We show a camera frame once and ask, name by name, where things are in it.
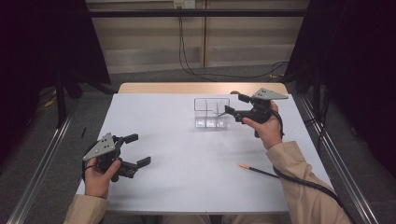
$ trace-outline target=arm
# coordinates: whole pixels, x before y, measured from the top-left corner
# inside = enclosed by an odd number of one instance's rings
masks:
[[[108,205],[108,186],[111,177],[119,170],[120,162],[114,161],[102,174],[96,158],[89,162],[85,171],[85,195],[76,195],[69,206],[64,224],[97,224],[105,214]]]
[[[244,118],[244,123],[257,131],[267,151],[267,156],[281,173],[330,186],[315,177],[312,167],[295,142],[282,143],[279,122],[271,117],[264,124]],[[293,223],[349,223],[349,219],[338,203],[327,194],[280,178]]]

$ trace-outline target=transparent box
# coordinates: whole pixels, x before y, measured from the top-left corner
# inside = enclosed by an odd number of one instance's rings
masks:
[[[228,114],[224,106],[230,105],[228,98],[196,98],[194,99],[196,128],[227,128]]]

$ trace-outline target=beige sleeve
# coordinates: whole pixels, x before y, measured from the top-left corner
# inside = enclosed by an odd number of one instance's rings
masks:
[[[306,163],[296,142],[271,147],[267,151],[267,156],[281,173],[320,184],[333,191],[329,185],[312,173],[312,166]],[[327,194],[282,178],[280,181],[292,223],[349,223],[343,209]]]
[[[76,194],[64,224],[97,224],[105,215],[108,200]]]

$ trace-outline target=white table surface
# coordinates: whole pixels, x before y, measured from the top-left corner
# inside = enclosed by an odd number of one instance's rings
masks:
[[[139,134],[121,148],[120,157],[151,164],[133,179],[110,184],[110,213],[224,214],[287,212],[280,181],[237,166],[241,162],[273,173],[260,139],[247,125],[228,118],[226,130],[194,125],[195,98],[229,98],[237,110],[251,104],[224,94],[115,94],[98,139]],[[284,141],[297,141],[317,177],[331,186],[298,109],[289,95],[277,100],[284,122]],[[84,193],[81,182],[78,194]]]

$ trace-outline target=hand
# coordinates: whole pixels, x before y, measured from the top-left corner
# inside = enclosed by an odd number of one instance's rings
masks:
[[[277,105],[273,101],[271,101],[271,108],[276,112],[278,111]],[[274,145],[282,143],[280,124],[274,115],[271,116],[271,118],[269,118],[264,124],[260,124],[248,118],[243,118],[243,121],[257,131],[266,149],[270,149]]]
[[[97,159],[92,158],[88,165],[96,165]],[[99,167],[93,166],[85,171],[85,195],[107,199],[108,186],[111,177],[119,170],[120,161],[113,161],[111,166],[103,174]]]

